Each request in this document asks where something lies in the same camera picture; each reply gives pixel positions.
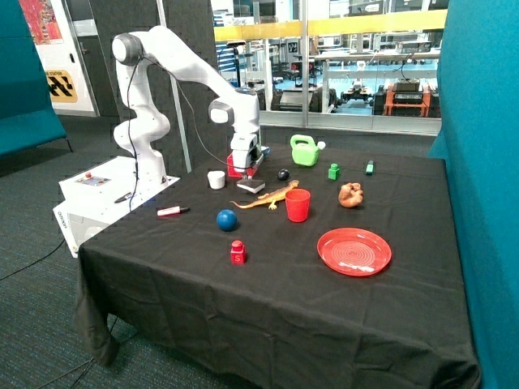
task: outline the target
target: marker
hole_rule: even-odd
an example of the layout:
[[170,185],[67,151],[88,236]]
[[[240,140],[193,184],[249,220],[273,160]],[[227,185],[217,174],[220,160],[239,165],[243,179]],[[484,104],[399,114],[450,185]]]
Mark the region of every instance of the marker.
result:
[[124,200],[128,200],[131,197],[131,192],[126,193],[124,196],[119,197],[114,203],[122,203]]
[[177,215],[178,213],[184,213],[189,211],[189,207],[180,208],[180,207],[171,207],[166,209],[161,209],[157,211],[157,216],[169,216],[169,215]]
[[373,170],[374,170],[374,165],[373,165],[373,161],[370,160],[368,163],[367,163],[367,167],[366,167],[366,175],[367,176],[371,176],[373,174]]

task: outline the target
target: red cup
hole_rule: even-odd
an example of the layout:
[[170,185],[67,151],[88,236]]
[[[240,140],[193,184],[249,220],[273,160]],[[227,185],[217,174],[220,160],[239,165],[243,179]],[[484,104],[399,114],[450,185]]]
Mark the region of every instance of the red cup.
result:
[[310,192],[308,190],[289,190],[285,196],[285,203],[290,221],[301,223],[308,218],[310,210]]

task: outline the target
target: green watering can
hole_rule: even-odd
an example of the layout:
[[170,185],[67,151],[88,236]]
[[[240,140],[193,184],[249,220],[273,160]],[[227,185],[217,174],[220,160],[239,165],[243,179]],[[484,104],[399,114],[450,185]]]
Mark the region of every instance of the green watering can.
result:
[[302,166],[313,166],[319,158],[319,150],[326,147],[324,142],[315,145],[314,139],[308,135],[294,135],[290,138],[292,147],[292,159],[294,163]]

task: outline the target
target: green marker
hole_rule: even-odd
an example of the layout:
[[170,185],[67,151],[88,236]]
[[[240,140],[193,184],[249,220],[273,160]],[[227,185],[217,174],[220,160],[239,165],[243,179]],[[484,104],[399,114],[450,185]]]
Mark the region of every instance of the green marker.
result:
[[373,161],[370,160],[368,163],[367,163],[367,167],[366,167],[366,175],[367,176],[371,176],[373,174],[373,170],[375,169],[374,165],[373,165]]

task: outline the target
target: glass wall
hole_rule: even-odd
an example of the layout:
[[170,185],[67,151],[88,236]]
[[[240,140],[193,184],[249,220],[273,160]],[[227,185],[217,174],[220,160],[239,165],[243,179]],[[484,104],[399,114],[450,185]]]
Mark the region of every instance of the glass wall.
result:
[[447,5],[212,0],[220,71],[256,89],[264,125],[436,135]]

